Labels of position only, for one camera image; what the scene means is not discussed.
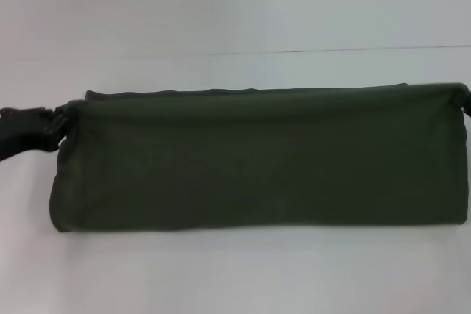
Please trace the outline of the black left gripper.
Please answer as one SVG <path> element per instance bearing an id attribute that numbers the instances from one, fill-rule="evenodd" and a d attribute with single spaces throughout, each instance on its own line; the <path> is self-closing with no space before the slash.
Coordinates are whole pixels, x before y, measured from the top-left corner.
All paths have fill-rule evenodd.
<path id="1" fill-rule="evenodd" d="M 2 108 L 1 161 L 25 151 L 57 151 L 60 142 L 77 124 L 78 106 L 79 102 L 69 102 L 57 107 L 54 114 L 43 107 Z"/>

